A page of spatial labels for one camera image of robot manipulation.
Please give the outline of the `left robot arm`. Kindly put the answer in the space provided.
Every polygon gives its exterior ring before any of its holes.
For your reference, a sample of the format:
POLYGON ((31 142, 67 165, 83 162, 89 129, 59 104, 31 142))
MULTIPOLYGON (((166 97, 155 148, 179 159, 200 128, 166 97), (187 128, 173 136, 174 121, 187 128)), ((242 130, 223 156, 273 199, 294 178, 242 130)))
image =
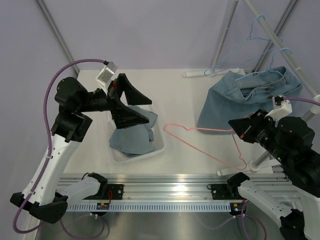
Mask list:
POLYGON ((69 206, 81 200, 109 200, 108 179, 92 172, 84 179, 58 190, 64 170, 85 138, 92 119, 86 112, 109 111, 117 129, 146 124, 149 119, 129 106, 150 105, 152 100, 138 91, 124 73, 110 82, 107 90, 89 92, 74 77, 62 79, 54 97, 59 113, 49 131, 48 151, 29 185, 13 193, 10 202, 36 219, 54 224, 69 206))

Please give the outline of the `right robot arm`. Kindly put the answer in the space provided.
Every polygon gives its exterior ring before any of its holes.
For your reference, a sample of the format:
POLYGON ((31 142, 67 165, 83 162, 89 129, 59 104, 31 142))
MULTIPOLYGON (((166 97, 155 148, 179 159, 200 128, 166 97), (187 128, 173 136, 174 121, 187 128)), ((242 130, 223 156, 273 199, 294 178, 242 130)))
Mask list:
POLYGON ((246 143, 260 144, 281 165, 297 188, 302 210, 291 208, 256 186, 243 172, 227 180, 227 193, 242 197, 269 216, 286 240, 320 238, 320 155, 312 150, 315 132, 300 117, 274 120, 259 109, 229 125, 246 143))

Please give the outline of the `denim skirt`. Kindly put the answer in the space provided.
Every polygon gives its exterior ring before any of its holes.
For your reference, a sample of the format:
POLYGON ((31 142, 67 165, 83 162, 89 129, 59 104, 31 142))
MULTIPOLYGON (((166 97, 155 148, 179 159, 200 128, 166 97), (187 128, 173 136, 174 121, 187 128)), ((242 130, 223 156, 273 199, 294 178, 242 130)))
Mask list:
POLYGON ((154 152, 156 147, 152 143, 155 139, 152 128, 158 115, 136 105, 128 105, 128 107, 147 117, 149 122, 128 128, 116 128, 109 139, 110 148, 122 152, 128 157, 154 152))
POLYGON ((229 134, 230 120, 259 109, 270 112, 274 96, 299 97, 302 89, 301 81, 285 66, 255 75, 229 71, 208 90, 196 127, 204 134, 229 134))

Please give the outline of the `pink wire hanger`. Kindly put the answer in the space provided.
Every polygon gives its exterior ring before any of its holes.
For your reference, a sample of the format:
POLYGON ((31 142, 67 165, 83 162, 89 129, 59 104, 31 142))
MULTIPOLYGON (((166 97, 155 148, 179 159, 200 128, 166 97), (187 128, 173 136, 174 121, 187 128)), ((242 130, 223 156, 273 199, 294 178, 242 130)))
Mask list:
POLYGON ((213 162, 215 168, 231 168, 236 171, 248 166, 239 138, 233 130, 210 129, 214 134, 205 134, 197 127, 188 128, 182 124, 167 123, 163 131, 172 137, 172 145, 182 154, 197 151, 194 155, 205 161, 213 162))

